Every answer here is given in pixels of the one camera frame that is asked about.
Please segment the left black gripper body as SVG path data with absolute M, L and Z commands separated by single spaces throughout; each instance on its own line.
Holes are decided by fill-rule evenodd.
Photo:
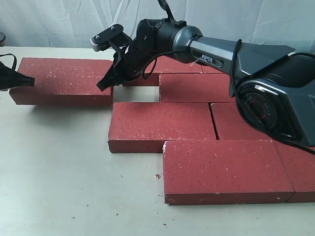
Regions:
M 7 67 L 4 63 L 0 63 L 0 90 L 6 91 L 18 86 L 15 77 L 15 66 Z

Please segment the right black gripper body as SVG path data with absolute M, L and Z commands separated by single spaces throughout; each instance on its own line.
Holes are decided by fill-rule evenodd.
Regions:
M 152 62 L 158 52 L 141 40 L 134 40 L 125 48 L 121 60 L 114 65 L 114 85 L 124 85 L 142 77 L 147 79 L 145 74 L 147 66 Z

